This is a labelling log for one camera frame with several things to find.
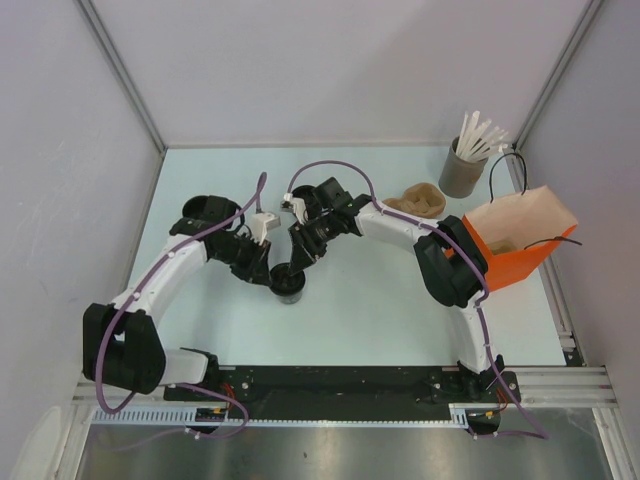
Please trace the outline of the black plastic cup lid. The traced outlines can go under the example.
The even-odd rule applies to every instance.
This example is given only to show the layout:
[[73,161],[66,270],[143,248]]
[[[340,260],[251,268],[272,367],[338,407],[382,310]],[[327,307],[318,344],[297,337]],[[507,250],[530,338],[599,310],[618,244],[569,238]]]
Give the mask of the black plastic cup lid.
[[289,263],[280,263],[271,270],[272,285],[270,290],[279,296],[290,296],[301,292],[306,283],[304,272],[289,274]]

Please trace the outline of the dark takeout coffee cup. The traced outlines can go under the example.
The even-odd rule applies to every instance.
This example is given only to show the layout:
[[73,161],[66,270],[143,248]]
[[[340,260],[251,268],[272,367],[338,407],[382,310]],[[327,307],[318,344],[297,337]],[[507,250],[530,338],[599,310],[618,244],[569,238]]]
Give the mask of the dark takeout coffee cup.
[[270,291],[284,304],[297,303],[303,295],[306,276],[303,271],[291,274],[288,263],[275,265],[271,271]]

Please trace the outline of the orange paper bag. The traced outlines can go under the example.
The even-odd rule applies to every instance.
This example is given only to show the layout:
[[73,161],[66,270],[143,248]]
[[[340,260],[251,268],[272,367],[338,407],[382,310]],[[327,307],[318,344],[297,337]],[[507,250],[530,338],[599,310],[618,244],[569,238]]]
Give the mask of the orange paper bag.
[[[490,201],[465,213],[462,221],[480,252],[488,271],[492,291],[520,282],[563,242],[570,240],[578,220],[548,186],[524,187],[520,192]],[[493,255],[488,245],[503,239],[516,249]]]

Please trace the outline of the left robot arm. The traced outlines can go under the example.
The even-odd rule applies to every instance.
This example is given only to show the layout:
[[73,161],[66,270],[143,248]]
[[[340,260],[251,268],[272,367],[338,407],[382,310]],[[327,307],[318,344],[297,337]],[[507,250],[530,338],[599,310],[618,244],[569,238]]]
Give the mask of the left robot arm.
[[139,394],[185,383],[199,399],[214,397],[221,387],[221,376],[212,369],[216,357],[196,349],[166,349],[157,331],[160,320],[184,283],[211,260],[246,283],[270,285],[267,235],[279,225],[277,214],[246,216],[224,197],[188,200],[154,265],[110,303],[86,309],[84,376]]

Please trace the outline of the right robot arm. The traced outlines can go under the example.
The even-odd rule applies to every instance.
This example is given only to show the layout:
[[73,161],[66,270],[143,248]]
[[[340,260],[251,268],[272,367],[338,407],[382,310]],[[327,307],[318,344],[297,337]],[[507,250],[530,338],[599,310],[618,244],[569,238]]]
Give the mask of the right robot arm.
[[341,234],[375,239],[412,254],[431,297],[459,309],[455,319],[463,393],[484,401],[499,388],[515,398],[503,377],[503,357],[492,353],[482,309],[489,294],[488,263],[461,219],[414,217],[378,203],[371,193],[354,197],[333,177],[285,193],[281,209],[295,217],[289,228],[291,276],[314,265],[326,254],[328,242]]

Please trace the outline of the grey straw holder cup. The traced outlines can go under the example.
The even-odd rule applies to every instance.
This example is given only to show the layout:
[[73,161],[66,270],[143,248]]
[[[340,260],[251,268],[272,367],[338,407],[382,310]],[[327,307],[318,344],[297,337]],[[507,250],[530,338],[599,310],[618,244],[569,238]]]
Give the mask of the grey straw holder cup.
[[466,198],[472,194],[480,179],[488,158],[470,162],[456,153],[459,138],[455,137],[449,148],[438,186],[441,192],[452,198]]

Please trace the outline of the white straws bundle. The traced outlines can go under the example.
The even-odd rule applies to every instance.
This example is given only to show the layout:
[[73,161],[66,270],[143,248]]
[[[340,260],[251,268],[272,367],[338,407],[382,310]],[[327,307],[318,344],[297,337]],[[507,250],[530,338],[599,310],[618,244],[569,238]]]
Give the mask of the white straws bundle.
[[454,152],[469,163],[479,163],[491,155],[502,152],[508,131],[494,126],[491,119],[480,120],[480,112],[466,112],[462,121]]

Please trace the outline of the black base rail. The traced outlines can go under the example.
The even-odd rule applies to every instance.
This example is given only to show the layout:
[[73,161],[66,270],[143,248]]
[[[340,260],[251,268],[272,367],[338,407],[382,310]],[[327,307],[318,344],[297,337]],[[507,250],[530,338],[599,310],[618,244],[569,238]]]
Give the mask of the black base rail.
[[204,388],[229,386],[253,420],[417,422],[445,420],[451,404],[520,398],[512,371],[473,374],[463,367],[236,366],[219,368]]

